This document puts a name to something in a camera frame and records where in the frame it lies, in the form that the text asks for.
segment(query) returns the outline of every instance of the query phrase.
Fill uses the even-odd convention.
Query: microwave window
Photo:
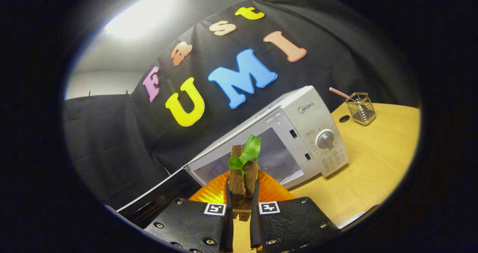
[[[304,171],[299,167],[274,129],[269,128],[260,134],[255,134],[255,136],[261,139],[261,153],[257,159],[259,170],[268,173],[281,184],[304,175]],[[230,157],[231,153],[229,152],[194,172],[207,183],[218,175],[229,171],[227,163]]]

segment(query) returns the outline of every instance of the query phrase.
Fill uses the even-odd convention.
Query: foam letter
[[[189,127],[197,122],[204,113],[204,100],[193,84],[194,78],[188,78],[181,85],[181,91],[186,91],[191,100],[193,100],[194,109],[186,113],[178,101],[179,94],[173,93],[166,101],[166,108],[171,111],[174,119],[182,127]]]
[[[175,66],[181,64],[184,59],[184,56],[188,55],[193,49],[192,45],[188,45],[186,41],[180,42],[171,53],[171,58],[173,59],[173,64]]]
[[[254,13],[253,10],[255,10],[255,8],[253,7],[249,7],[249,8],[242,7],[238,11],[236,11],[235,15],[242,15],[249,20],[257,20],[264,17],[265,15],[264,13]]]
[[[280,31],[275,31],[268,34],[266,37],[264,37],[264,42],[272,42],[274,45],[276,45],[285,54],[287,54],[287,60],[289,62],[295,62],[304,57],[307,53],[307,50],[297,47],[288,39],[286,39]]]
[[[229,24],[228,21],[219,21],[211,25],[209,30],[214,32],[214,35],[225,35],[236,30],[236,25]]]
[[[237,108],[246,100],[244,94],[239,94],[233,88],[239,88],[247,93],[254,93],[251,75],[256,79],[256,87],[264,88],[277,78],[275,72],[269,71],[254,56],[254,51],[246,49],[236,56],[239,72],[219,67],[208,76],[209,81],[215,81],[229,98],[229,107]]]
[[[156,86],[154,86],[159,84],[158,76],[154,74],[157,73],[158,70],[159,68],[157,66],[152,68],[151,72],[148,74],[148,76],[146,76],[145,80],[143,81],[143,85],[146,87],[146,90],[150,95],[150,102],[152,102],[159,93],[159,88],[156,88]]]

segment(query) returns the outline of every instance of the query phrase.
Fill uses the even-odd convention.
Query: ceiling light
[[[173,0],[141,0],[105,26],[107,34],[131,38],[145,34],[164,18]]]

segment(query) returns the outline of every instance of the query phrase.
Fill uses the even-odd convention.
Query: bread slice
[[[236,155],[240,157],[242,154],[242,146],[232,146],[231,156]],[[247,209],[252,208],[252,197],[254,196],[254,185],[258,178],[257,159],[247,162],[244,167],[244,181],[242,180],[242,172],[229,168],[229,177],[227,184],[231,192],[231,201],[233,209]],[[240,221],[247,221],[251,216],[251,212],[234,212],[234,219],[239,214]]]

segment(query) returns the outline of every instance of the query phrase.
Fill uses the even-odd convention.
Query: midea logo
[[[300,106],[299,109],[297,110],[300,114],[304,113],[306,110],[308,110],[311,106],[313,106],[314,103],[310,103],[309,105],[306,106]]]

